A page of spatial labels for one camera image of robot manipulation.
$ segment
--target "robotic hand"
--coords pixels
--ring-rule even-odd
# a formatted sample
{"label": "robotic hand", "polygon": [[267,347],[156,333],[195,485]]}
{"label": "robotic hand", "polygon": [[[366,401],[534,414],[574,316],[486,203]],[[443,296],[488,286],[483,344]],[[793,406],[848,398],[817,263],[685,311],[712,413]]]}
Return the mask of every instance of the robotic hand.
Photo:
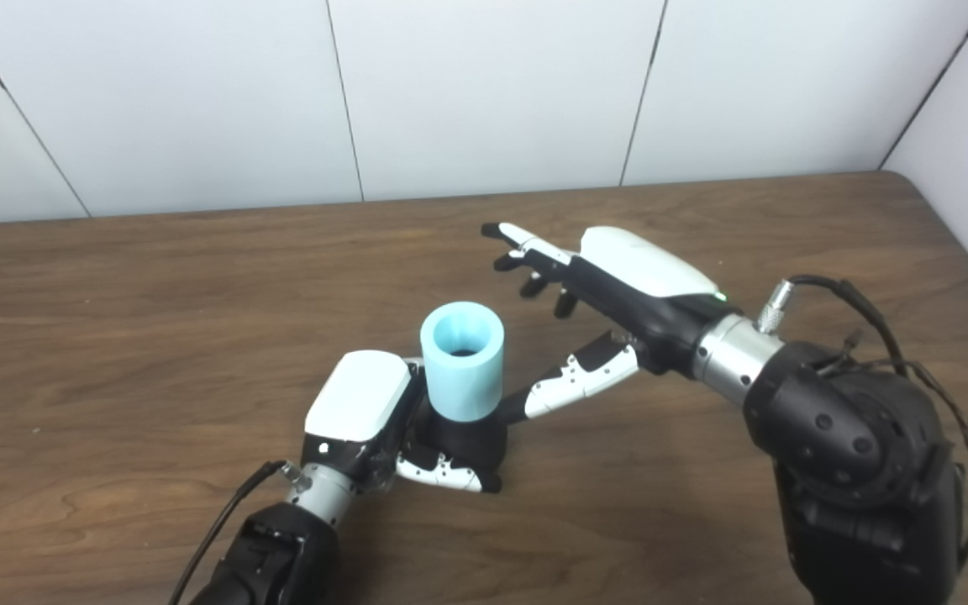
{"label": "robotic hand", "polygon": [[[756,322],[742,317],[700,271],[635,234],[592,227],[581,252],[511,223],[484,236],[511,250],[496,271],[527,266],[523,297],[560,283],[557,318],[583,300],[622,326],[571,354],[499,403],[518,422],[603,391],[643,368],[703,382],[741,408],[753,443],[775,462],[792,567],[819,605],[942,605],[968,558],[964,468],[952,463],[921,365],[904,360],[882,315],[848,282],[794,276],[776,287]],[[796,286],[827,287],[883,336],[890,359],[858,363],[855,339],[833,350],[776,337]],[[894,367],[896,374],[877,371]]]}
{"label": "robotic hand", "polygon": [[426,392],[422,360],[355,351],[342,357],[304,421],[301,465],[266,463],[219,514],[177,583],[170,604],[234,507],[267,477],[291,486],[284,502],[249,516],[192,605],[320,602],[338,566],[338,534],[354,497],[387,489],[395,475],[439,487],[499,491],[499,479],[415,439]]}

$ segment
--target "metal connector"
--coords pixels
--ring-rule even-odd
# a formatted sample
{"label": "metal connector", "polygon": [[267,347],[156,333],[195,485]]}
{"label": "metal connector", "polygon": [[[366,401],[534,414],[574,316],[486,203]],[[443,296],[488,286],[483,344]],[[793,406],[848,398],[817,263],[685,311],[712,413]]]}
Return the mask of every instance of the metal connector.
{"label": "metal connector", "polygon": [[777,284],[776,290],[771,293],[768,302],[765,302],[764,309],[760,310],[760,317],[756,321],[757,332],[761,334],[776,333],[779,325],[783,323],[787,303],[791,300],[792,292],[794,292],[794,283],[783,280]]}
{"label": "metal connector", "polygon": [[291,485],[293,491],[297,493],[306,491],[312,486],[312,478],[306,476],[306,474],[301,471],[301,467],[293,464],[292,462],[287,462],[286,464],[281,465],[279,472],[283,474],[283,477],[289,481],[289,485]]}

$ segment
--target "wooden table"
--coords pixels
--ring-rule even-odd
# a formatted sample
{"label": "wooden table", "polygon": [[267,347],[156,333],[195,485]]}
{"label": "wooden table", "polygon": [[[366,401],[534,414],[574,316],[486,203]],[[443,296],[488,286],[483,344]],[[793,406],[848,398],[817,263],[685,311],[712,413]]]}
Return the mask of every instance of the wooden table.
{"label": "wooden table", "polygon": [[[164,602],[239,482],[297,455],[339,357],[418,353],[441,303],[503,318],[508,390],[606,329],[518,299],[523,275],[492,272],[504,248],[477,234],[497,219],[568,248],[632,229],[749,313],[781,276],[849,276],[968,410],[968,256],[891,173],[0,225],[0,604]],[[794,307],[784,336],[860,325],[827,295]],[[871,334],[858,353],[882,356]],[[499,495],[362,498],[333,602],[810,602],[767,457],[699,384],[635,376],[519,425],[503,477]]]}

